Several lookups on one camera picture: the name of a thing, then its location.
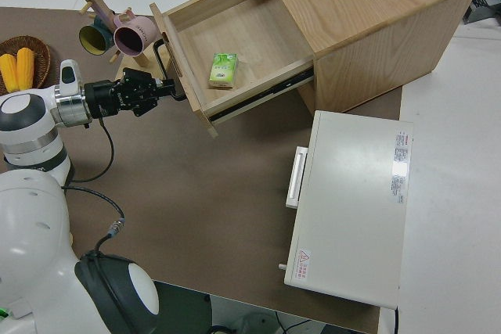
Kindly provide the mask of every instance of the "dark green mug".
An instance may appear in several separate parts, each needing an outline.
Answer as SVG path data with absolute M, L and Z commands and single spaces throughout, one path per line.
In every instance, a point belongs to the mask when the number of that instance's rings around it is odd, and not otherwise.
M 102 55 L 115 44 L 113 33 L 99 17 L 94 23 L 82 27 L 78 38 L 82 47 L 93 55 Z

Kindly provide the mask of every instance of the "warning label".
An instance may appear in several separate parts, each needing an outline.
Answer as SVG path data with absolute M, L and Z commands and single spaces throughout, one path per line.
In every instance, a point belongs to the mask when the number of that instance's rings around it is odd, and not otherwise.
M 296 270 L 294 278 L 300 281 L 305 281 L 308 278 L 308 267 L 312 253 L 309 250 L 299 250 L 297 252 Z

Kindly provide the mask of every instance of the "white table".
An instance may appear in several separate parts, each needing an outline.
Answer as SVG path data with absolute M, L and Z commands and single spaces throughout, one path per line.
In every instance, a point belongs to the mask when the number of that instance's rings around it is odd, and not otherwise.
M 460 26 L 435 71 L 404 86 L 414 125 L 400 333 L 501 330 L 501 27 Z M 393 332 L 384 310 L 379 333 Z

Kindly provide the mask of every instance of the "wooden cabinet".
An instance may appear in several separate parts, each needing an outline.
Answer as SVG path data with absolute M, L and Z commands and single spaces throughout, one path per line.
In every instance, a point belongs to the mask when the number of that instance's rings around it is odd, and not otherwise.
M 157 26 L 207 129 L 298 87 L 344 112 L 431 72 L 471 0 L 191 0 Z M 239 56 L 235 87 L 210 88 L 215 52 Z

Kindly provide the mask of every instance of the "pink mug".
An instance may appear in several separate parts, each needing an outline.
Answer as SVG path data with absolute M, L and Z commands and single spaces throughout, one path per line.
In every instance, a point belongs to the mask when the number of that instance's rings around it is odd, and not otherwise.
M 120 20 L 123 13 L 114 17 L 117 26 L 114 32 L 115 45 L 125 55 L 138 56 L 157 38 L 157 27 L 148 17 L 136 16 L 131 10 L 124 13 L 129 21 Z

